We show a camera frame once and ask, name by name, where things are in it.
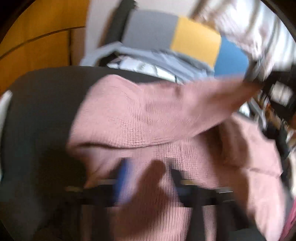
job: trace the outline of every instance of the white cloth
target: white cloth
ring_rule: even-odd
[[[4,127],[4,122],[6,119],[6,114],[7,114],[7,110],[10,104],[12,98],[12,92],[11,91],[6,91],[1,99],[0,99],[0,144],[1,144],[1,137],[2,137],[2,131],[3,131],[3,127]],[[0,181],[2,180],[2,168],[1,168],[1,159],[0,159]]]
[[[156,65],[129,56],[119,56],[117,59],[107,64],[107,66],[112,69],[124,69],[128,71],[147,74],[171,82],[176,81],[176,76],[174,74],[171,74],[170,72]]]

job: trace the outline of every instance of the gray fabric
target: gray fabric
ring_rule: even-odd
[[[176,15],[133,10],[126,24],[122,43],[126,47],[142,50],[169,49],[177,22]]]
[[[94,52],[89,53],[80,61],[80,66],[95,66],[99,59],[109,56],[121,46],[122,43],[117,41],[97,48]]]
[[[259,107],[259,105],[253,98],[249,101],[249,107],[259,117],[258,124],[260,129],[266,130],[267,121],[265,118],[264,111]]]
[[[180,59],[178,54],[175,53],[170,54],[168,51],[163,52],[133,49],[123,46],[120,42],[105,45],[97,49],[95,52],[87,55],[81,61],[80,65],[95,66],[98,59],[106,57],[112,52],[132,56],[147,63],[157,65],[160,68],[176,75],[182,82],[193,81],[213,75],[213,70],[209,66],[206,66],[205,63],[199,62],[198,60],[194,62],[193,66],[189,62]]]

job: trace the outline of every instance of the pink blanket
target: pink blanket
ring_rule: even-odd
[[[130,157],[125,201],[111,216],[116,240],[185,239],[190,209],[178,201],[169,160],[203,187],[230,187],[267,241],[279,239],[285,200],[275,143],[233,114],[258,89],[237,79],[136,85],[109,75],[89,90],[68,150],[86,166],[86,187]],[[207,240],[215,240],[213,211],[204,208]]]

